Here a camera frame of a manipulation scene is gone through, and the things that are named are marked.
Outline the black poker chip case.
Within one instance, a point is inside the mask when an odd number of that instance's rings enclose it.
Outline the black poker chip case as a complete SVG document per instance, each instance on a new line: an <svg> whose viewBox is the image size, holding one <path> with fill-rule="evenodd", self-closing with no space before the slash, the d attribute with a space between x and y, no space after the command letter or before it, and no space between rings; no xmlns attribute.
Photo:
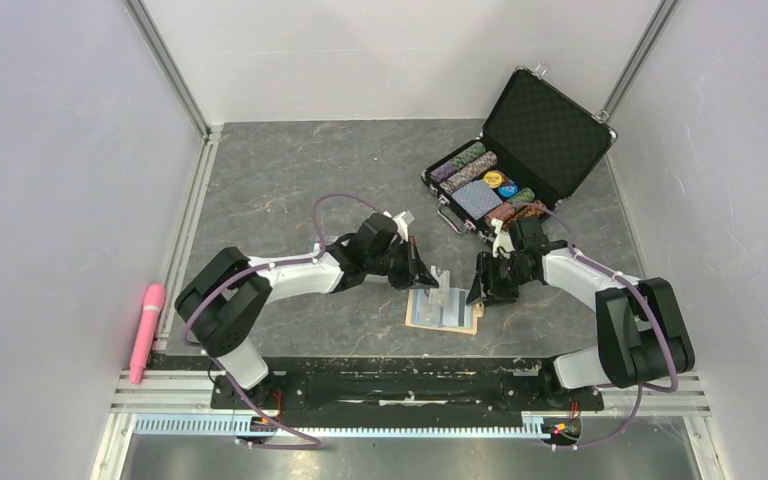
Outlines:
<svg viewBox="0 0 768 480"><path fill-rule="evenodd" d="M542 78L519 67L511 74L479 135L428 166L422 183L456 217L443 220L457 233L489 241L493 229L483 215L466 209L442 187L435 172L476 144L496 155L491 168L520 189L529 188L547 207L567 200L617 140L616 131Z"/></svg>

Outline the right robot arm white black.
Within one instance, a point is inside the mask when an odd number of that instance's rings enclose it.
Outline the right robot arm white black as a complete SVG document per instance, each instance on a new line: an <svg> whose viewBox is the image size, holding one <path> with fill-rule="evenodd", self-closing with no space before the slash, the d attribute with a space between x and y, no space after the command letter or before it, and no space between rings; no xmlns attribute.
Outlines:
<svg viewBox="0 0 768 480"><path fill-rule="evenodd" d="M564 240L552 241L541 221L524 217L493 225L491 250L477 256L466 297L486 307L515 303L521 286L539 282L560 289L595 314L597 344L552 359L537 382L551 408L572 401L579 388L613 385L672 391L679 374L695 365L695 352L671 284L610 270Z"/></svg>

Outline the yellow dealer button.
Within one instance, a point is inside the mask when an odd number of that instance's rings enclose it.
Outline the yellow dealer button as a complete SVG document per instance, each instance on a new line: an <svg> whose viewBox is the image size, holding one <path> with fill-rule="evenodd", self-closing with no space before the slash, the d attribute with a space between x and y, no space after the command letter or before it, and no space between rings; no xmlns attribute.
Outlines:
<svg viewBox="0 0 768 480"><path fill-rule="evenodd" d="M483 181L492 189L501 187L506 182L506 177L497 170L488 171L483 176Z"/></svg>

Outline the blue round poker chip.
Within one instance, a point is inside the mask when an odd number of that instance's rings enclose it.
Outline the blue round poker chip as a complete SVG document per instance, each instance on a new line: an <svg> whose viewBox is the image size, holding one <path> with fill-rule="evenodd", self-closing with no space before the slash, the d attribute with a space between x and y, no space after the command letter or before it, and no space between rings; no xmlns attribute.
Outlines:
<svg viewBox="0 0 768 480"><path fill-rule="evenodd" d="M516 184L502 185L496 189L496 192L503 198L511 198L519 191L519 187Z"/></svg>

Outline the pink cylindrical object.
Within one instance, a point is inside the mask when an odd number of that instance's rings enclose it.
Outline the pink cylindrical object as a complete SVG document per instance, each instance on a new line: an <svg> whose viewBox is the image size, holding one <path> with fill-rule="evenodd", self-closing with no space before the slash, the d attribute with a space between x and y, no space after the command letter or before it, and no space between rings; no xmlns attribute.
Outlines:
<svg viewBox="0 0 768 480"><path fill-rule="evenodd" d="M150 285L143 296L137 335L129 361L129 381L132 384L138 385L142 381L165 299L166 289L161 284Z"/></svg>

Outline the green poker chip stack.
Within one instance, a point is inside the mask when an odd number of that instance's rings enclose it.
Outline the green poker chip stack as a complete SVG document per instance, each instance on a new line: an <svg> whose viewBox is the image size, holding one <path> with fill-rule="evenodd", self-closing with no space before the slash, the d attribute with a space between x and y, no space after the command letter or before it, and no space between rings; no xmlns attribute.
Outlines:
<svg viewBox="0 0 768 480"><path fill-rule="evenodd" d="M523 188L516 194L508 199L508 203L515 209L523 208L527 203L532 203L536 198L536 194L530 188Z"/></svg>

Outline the pink brown poker chip row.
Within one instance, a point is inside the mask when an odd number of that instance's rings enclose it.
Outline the pink brown poker chip row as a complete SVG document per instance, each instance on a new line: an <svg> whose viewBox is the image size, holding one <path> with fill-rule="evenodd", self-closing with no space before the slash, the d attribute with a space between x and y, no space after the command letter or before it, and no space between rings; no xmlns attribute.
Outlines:
<svg viewBox="0 0 768 480"><path fill-rule="evenodd" d="M482 172L494 167L497 162L498 156L494 152L488 151L443 181L440 187L447 194L452 194L475 180Z"/></svg>

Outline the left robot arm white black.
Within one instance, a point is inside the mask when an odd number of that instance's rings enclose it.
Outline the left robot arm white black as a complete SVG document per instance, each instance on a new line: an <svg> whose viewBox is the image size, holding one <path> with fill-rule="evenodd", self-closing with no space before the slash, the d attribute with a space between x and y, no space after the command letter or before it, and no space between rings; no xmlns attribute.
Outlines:
<svg viewBox="0 0 768 480"><path fill-rule="evenodd" d="M408 232L412 220L408 212L374 213L357 231L304 255L260 258L236 247L222 249L175 299L174 310L185 322L184 339L193 340L235 381L236 394L248 406L266 405L274 381L250 338L264 307L342 292L369 276L386 279L396 290L438 287Z"/></svg>

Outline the purple green poker chip row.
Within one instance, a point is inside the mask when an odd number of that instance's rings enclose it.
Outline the purple green poker chip row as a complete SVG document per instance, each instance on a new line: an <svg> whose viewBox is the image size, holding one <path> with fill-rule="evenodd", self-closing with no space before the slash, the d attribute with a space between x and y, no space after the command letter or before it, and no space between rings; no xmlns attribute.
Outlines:
<svg viewBox="0 0 768 480"><path fill-rule="evenodd" d="M475 142L432 170L429 176L435 182L442 183L486 152L487 148L483 143Z"/></svg>

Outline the blue playing card deck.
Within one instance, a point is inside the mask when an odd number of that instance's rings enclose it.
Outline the blue playing card deck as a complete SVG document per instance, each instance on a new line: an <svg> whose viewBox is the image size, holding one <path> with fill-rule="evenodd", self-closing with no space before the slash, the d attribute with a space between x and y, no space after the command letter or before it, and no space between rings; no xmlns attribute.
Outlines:
<svg viewBox="0 0 768 480"><path fill-rule="evenodd" d="M483 180L475 180L463 185L452 193L452 198L476 221L481 220L503 203L495 190Z"/></svg>

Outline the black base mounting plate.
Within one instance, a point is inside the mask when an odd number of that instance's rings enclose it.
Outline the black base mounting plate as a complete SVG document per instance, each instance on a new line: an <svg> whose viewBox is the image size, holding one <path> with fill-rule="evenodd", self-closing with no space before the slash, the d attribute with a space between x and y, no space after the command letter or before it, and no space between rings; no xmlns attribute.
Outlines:
<svg viewBox="0 0 768 480"><path fill-rule="evenodd" d="M291 427L514 427L524 412L604 408L591 387L556 389L528 357L269 357L248 395Z"/></svg>

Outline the orange brown poker chip row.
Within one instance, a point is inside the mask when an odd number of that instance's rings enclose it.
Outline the orange brown poker chip row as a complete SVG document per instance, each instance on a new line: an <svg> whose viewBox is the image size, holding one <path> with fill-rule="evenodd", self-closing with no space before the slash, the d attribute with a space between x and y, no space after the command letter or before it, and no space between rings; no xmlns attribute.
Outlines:
<svg viewBox="0 0 768 480"><path fill-rule="evenodd" d="M510 224L520 218L541 217L544 215L545 212L537 207L528 205L515 206L512 203L505 202L487 213L483 220L488 227L492 226L494 220L499 220L502 222L503 228L507 229Z"/></svg>

